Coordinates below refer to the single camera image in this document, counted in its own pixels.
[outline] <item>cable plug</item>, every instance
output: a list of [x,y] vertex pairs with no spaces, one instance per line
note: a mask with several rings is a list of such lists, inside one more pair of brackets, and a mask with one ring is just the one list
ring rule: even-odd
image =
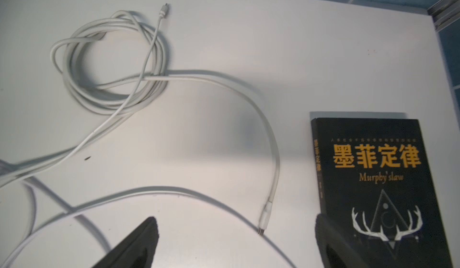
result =
[[166,18],[166,14],[168,13],[168,7],[169,5],[167,3],[165,3],[162,7],[161,7],[161,10],[160,10],[160,17],[161,18]]
[[260,220],[259,220],[259,235],[260,236],[262,236],[265,230],[267,229],[268,222],[270,221],[272,206],[273,206],[273,202],[268,201],[267,204],[265,204],[262,214],[260,215]]

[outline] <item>white antlers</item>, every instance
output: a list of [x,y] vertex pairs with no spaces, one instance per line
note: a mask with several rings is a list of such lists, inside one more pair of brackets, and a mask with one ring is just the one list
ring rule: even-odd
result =
[[373,236],[373,237],[378,237],[382,239],[382,241],[387,242],[388,237],[383,233],[383,228],[382,225],[380,225],[380,232],[372,232],[369,227],[366,224],[366,218],[364,216],[364,211],[362,212],[362,222],[364,224],[364,227],[366,228],[366,231],[363,231],[361,227],[359,227],[358,222],[356,222],[356,216],[358,216],[358,213],[355,214],[355,208],[351,210],[351,217],[353,219],[353,227],[356,229],[361,234],[368,235],[368,236]]
[[414,210],[414,213],[417,215],[417,226],[412,229],[412,215],[410,213],[409,210],[407,210],[407,214],[409,214],[409,230],[405,230],[405,231],[399,231],[399,227],[398,225],[396,225],[396,236],[395,236],[395,241],[399,241],[401,240],[402,237],[406,236],[406,235],[409,235],[409,234],[412,234],[414,232],[417,232],[419,231],[421,228],[422,228],[422,225],[423,225],[423,221],[422,221],[422,213],[420,212],[420,209],[418,208],[418,206],[416,205],[415,206],[416,210]]
[[[402,237],[410,235],[412,233],[415,233],[419,231],[422,228],[423,221],[422,221],[422,213],[420,212],[420,209],[418,206],[415,206],[416,210],[414,210],[414,213],[417,215],[418,220],[417,220],[417,226],[412,229],[413,221],[412,221],[412,215],[409,210],[407,210],[407,213],[409,214],[409,230],[405,231],[400,231],[398,225],[396,225],[396,236],[394,241],[400,241]],[[355,213],[355,208],[351,209],[351,218],[353,219],[353,227],[355,228],[356,231],[358,231],[361,234],[368,235],[368,236],[373,236],[373,237],[378,237],[382,241],[387,242],[388,237],[383,233],[383,228],[382,225],[380,226],[380,232],[372,232],[368,225],[366,224],[366,217],[364,216],[364,211],[362,213],[362,223],[364,224],[364,227],[366,228],[366,231],[363,231],[361,227],[359,227],[358,222],[356,221],[356,216],[358,216],[358,213]]]

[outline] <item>usb cable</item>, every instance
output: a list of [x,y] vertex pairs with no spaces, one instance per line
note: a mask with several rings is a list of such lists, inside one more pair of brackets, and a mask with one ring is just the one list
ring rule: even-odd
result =
[[[271,208],[273,205],[273,200],[276,193],[276,187],[278,185],[278,179],[280,174],[280,155],[278,146],[276,143],[275,135],[273,130],[268,122],[268,119],[262,112],[262,110],[257,106],[257,104],[249,98],[244,93],[236,90],[235,88],[218,82],[216,80],[203,77],[200,75],[193,75],[193,76],[182,76],[182,75],[165,75],[166,71],[166,51],[165,45],[160,38],[158,38],[158,31],[161,24],[161,21],[166,17],[168,12],[168,4],[165,4],[161,7],[158,21],[156,24],[156,29],[150,29],[147,25],[143,23],[139,23],[135,17],[127,11],[118,11],[114,13],[110,18],[103,18],[92,21],[90,23],[85,24],[81,28],[79,28],[70,38],[61,40],[56,42],[52,48],[50,53],[51,62],[53,63],[56,70],[62,75],[63,82],[68,90],[68,92],[72,95],[72,97],[85,109],[89,110],[92,113],[100,114],[100,115],[107,115],[109,116],[102,124],[96,127],[89,135],[80,142],[77,146],[72,147],[68,150],[56,153],[53,156],[45,156],[39,159],[35,159],[33,164],[26,164],[23,166],[20,165],[11,165],[6,164],[5,162],[0,160],[0,189],[5,187],[6,185],[15,183],[17,181],[23,181],[23,184],[26,185],[30,200],[32,202],[32,210],[33,210],[33,219],[35,218],[36,213],[36,203],[35,203],[35,194],[34,189],[42,190],[47,194],[50,198],[52,198],[55,202],[57,202],[61,207],[63,207],[67,213],[63,216],[59,216],[62,219],[68,217],[79,217],[79,222],[84,225],[95,237],[99,240],[101,245],[108,249],[107,241],[104,237],[99,233],[94,231],[94,227],[91,226],[92,224],[89,221],[82,217],[81,215],[86,209],[83,210],[73,210],[68,204],[60,200],[55,194],[53,194],[50,190],[48,191],[46,186],[38,181],[34,176],[39,173],[43,173],[60,163],[66,161],[68,158],[73,156],[78,151],[88,147],[89,145],[95,143],[98,139],[102,138],[106,134],[110,133],[112,130],[120,126],[124,121],[126,121],[131,115],[135,112],[143,109],[148,104],[150,104],[153,100],[155,100],[165,89],[167,82],[169,81],[200,81],[200,82],[207,82],[210,84],[214,84],[221,88],[224,88],[240,98],[244,99],[248,102],[256,113],[259,115],[260,119],[262,120],[264,129],[267,132],[267,136],[270,143],[270,150],[274,162],[274,174],[273,174],[273,181],[270,188],[270,193],[265,203],[264,209],[261,212],[259,218],[259,224],[256,227],[256,231],[263,235],[264,231],[267,229],[270,215],[271,215]],[[144,63],[142,65],[141,71],[139,74],[128,76],[122,78],[117,81],[99,84],[95,87],[83,87],[78,82],[78,76],[76,74],[75,68],[77,66],[76,59],[77,56],[81,53],[83,47],[93,41],[101,40],[107,32],[115,31],[115,30],[127,30],[127,31],[134,31],[140,33],[144,39],[149,43],[149,51],[146,55]],[[64,50],[64,57],[63,57],[63,64],[60,67],[56,61],[56,52],[58,48],[65,46]],[[147,70],[147,62],[149,59],[152,59],[152,67],[151,69]],[[109,89],[112,87],[117,87],[120,85],[124,85],[127,83],[134,82],[134,88],[131,93],[124,99],[121,100],[106,100],[103,98],[98,98],[94,95],[95,90],[103,91],[105,89]],[[140,84],[144,83],[144,86],[139,89]],[[190,196],[190,190],[185,188],[184,191],[187,191],[187,194]],[[170,190],[162,191],[161,193],[172,193]],[[208,202],[215,206],[222,206],[217,205],[215,203],[216,200],[210,201],[210,197],[205,196],[203,194],[194,192],[192,193],[192,197],[198,198],[202,201]],[[106,204],[107,199],[103,198],[100,200],[95,200],[92,202],[92,207],[99,207],[100,205]],[[34,223],[31,225],[29,236],[21,242],[20,246],[18,246],[13,253],[8,257],[7,261],[3,263],[1,266],[2,268],[8,267],[17,255],[20,253],[23,247],[27,243],[31,241],[31,239],[36,235],[36,232],[42,231],[45,227],[54,224],[55,222],[48,222],[44,226],[39,227],[38,229],[33,231]]]

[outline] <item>black book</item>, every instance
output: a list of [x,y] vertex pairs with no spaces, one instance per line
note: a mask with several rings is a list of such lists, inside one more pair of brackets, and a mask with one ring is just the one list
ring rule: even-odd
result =
[[353,245],[410,268],[451,268],[419,122],[311,122],[321,213]]

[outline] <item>white table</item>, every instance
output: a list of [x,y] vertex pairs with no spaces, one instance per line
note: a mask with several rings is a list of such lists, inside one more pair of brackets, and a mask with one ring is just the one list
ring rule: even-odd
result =
[[[460,256],[460,134],[437,35],[426,15],[323,0],[0,0],[0,157],[11,163],[80,141],[103,117],[78,106],[48,59],[50,46],[91,20],[125,9],[161,32],[169,69],[245,81],[271,122],[281,177],[266,235],[297,267],[321,267],[310,112],[403,112],[420,120],[454,265]],[[84,57],[94,79],[139,71],[140,37],[106,36]],[[257,224],[272,178],[261,122],[241,99],[209,84],[170,83],[146,109],[40,179],[72,205],[138,186],[182,186]],[[21,240],[29,206],[20,185],[0,191],[0,262]],[[39,223],[62,212],[38,195]],[[186,198],[146,196],[87,216],[112,245],[157,217],[160,267],[287,267],[239,220]],[[36,238],[15,267],[79,267],[103,256],[77,222]]]

